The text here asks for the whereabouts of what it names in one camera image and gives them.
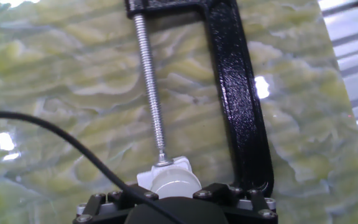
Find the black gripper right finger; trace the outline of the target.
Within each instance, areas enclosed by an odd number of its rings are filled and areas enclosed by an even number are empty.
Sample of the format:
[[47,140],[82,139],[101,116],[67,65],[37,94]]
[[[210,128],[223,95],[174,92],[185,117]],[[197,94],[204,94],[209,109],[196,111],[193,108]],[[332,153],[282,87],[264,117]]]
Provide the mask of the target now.
[[193,198],[217,205],[229,223],[278,223],[275,200],[264,197],[260,190],[214,183],[195,192]]

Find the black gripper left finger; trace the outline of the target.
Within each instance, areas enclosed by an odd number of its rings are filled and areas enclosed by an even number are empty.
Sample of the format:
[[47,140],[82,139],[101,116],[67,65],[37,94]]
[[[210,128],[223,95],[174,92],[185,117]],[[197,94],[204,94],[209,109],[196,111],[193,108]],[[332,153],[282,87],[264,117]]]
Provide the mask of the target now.
[[135,192],[135,196],[127,190],[91,195],[86,203],[77,206],[73,224],[124,224],[132,209],[143,204],[145,198],[151,201],[159,199],[158,194],[138,184],[129,188]]

